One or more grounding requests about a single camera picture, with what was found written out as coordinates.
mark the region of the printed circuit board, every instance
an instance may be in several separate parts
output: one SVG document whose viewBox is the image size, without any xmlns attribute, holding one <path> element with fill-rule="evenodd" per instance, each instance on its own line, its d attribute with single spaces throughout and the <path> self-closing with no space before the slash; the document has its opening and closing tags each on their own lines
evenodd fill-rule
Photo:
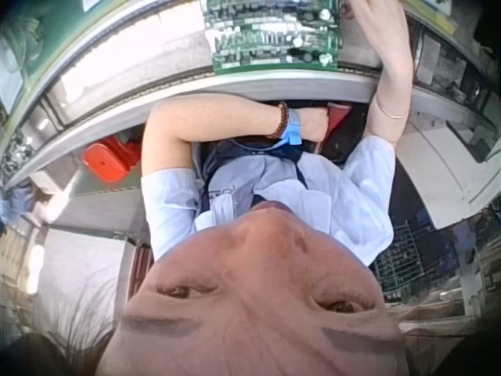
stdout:
<svg viewBox="0 0 501 376">
<path fill-rule="evenodd" d="M 340 0 L 200 0 L 200 5 L 217 74 L 337 67 Z"/>
</svg>

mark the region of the equipment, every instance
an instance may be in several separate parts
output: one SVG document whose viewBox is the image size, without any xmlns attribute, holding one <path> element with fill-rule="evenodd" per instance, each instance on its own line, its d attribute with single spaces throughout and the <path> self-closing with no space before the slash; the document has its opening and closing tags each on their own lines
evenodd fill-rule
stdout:
<svg viewBox="0 0 501 376">
<path fill-rule="evenodd" d="M 217 74 L 337 68 L 339 0 L 200 0 L 200 4 Z"/>
</svg>

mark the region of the hand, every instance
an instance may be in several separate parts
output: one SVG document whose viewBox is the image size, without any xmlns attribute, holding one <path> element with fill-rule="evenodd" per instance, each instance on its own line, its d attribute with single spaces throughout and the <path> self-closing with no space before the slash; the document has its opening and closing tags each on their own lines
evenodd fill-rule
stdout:
<svg viewBox="0 0 501 376">
<path fill-rule="evenodd" d="M 389 73 L 413 70 L 409 28 L 399 0 L 349 0 L 351 8 L 369 43 L 374 47 Z"/>
<path fill-rule="evenodd" d="M 329 117 L 326 108 L 301 108 L 297 110 L 301 122 L 301 138 L 319 143 L 327 132 Z"/>
</svg>

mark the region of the shirt sleeve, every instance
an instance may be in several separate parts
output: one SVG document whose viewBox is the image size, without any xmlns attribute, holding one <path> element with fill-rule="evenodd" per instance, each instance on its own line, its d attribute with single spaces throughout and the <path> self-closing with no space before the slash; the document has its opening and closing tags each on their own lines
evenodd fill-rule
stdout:
<svg viewBox="0 0 501 376">
<path fill-rule="evenodd" d="M 189 168 L 151 172 L 141 178 L 141 185 L 153 257 L 158 260 L 194 231 L 200 193 Z"/>
<path fill-rule="evenodd" d="M 332 235 L 367 266 L 393 241 L 388 209 L 394 175 L 395 149 L 369 136 L 351 153 L 333 194 Z"/>
</svg>

